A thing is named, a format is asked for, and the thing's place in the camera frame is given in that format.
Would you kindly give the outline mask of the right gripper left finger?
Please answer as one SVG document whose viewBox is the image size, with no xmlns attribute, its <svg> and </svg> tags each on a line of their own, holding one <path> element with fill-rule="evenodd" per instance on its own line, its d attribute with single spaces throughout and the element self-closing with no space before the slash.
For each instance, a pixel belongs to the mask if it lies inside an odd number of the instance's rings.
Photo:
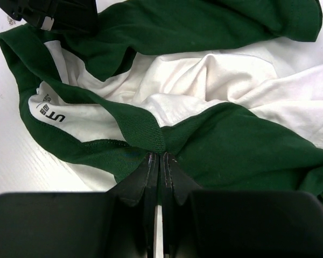
<svg viewBox="0 0 323 258">
<path fill-rule="evenodd" d="M 0 257 L 155 257 L 159 157 L 106 192 L 0 195 Z"/>
</svg>

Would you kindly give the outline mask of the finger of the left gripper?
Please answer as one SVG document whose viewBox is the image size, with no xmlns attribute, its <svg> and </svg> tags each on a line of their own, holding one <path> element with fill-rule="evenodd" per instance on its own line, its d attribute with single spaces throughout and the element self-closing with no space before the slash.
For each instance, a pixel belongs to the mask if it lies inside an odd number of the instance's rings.
<svg viewBox="0 0 323 258">
<path fill-rule="evenodd" d="M 0 8 L 13 20 L 25 20 L 53 33 L 94 34 L 97 6 L 92 0 L 0 0 Z"/>
</svg>

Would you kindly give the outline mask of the green and white t-shirt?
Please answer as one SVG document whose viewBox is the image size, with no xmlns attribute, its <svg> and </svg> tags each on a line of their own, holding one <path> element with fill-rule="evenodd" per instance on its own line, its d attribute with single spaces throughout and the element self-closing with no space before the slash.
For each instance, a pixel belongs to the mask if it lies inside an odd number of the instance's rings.
<svg viewBox="0 0 323 258">
<path fill-rule="evenodd" d="M 22 25 L 0 48 L 32 138 L 95 189 L 170 153 L 204 187 L 323 204 L 323 64 L 271 50 L 322 19 L 319 1 L 124 1 L 96 35 Z"/>
</svg>

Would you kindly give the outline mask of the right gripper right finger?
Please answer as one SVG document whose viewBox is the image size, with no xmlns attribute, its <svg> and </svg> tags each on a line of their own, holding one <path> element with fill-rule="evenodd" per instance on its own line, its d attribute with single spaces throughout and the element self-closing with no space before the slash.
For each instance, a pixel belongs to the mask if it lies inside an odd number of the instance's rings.
<svg viewBox="0 0 323 258">
<path fill-rule="evenodd" d="M 299 191 L 206 190 L 160 158 L 165 257 L 323 257 L 323 205 Z"/>
</svg>

